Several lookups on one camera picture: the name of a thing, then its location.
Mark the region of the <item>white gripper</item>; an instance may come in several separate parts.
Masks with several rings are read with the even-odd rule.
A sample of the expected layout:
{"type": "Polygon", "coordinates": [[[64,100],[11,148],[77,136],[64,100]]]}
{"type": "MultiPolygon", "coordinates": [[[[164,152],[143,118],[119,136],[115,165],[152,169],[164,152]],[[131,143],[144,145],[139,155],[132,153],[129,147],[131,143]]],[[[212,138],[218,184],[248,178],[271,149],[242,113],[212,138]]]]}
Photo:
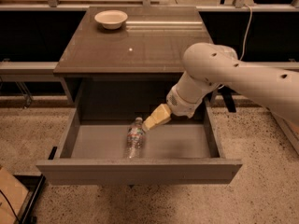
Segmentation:
{"type": "Polygon", "coordinates": [[[190,103],[183,100],[178,92],[177,86],[173,86],[166,95],[166,104],[160,104],[143,122],[142,129],[145,132],[160,125],[166,124],[171,119],[173,113],[178,117],[193,117],[199,103],[190,103]]]}

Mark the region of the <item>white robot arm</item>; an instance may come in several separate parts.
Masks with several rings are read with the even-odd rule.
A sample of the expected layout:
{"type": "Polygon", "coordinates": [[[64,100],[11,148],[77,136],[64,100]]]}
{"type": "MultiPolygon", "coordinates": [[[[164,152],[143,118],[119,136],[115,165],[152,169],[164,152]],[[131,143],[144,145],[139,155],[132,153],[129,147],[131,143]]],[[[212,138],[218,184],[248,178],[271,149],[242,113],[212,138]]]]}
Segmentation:
{"type": "Polygon", "coordinates": [[[184,73],[143,122],[144,131],[167,123],[173,115],[191,118],[204,97],[224,85],[268,108],[293,124],[299,124],[299,73],[245,63],[229,47],[197,43],[183,55],[184,73]]]}

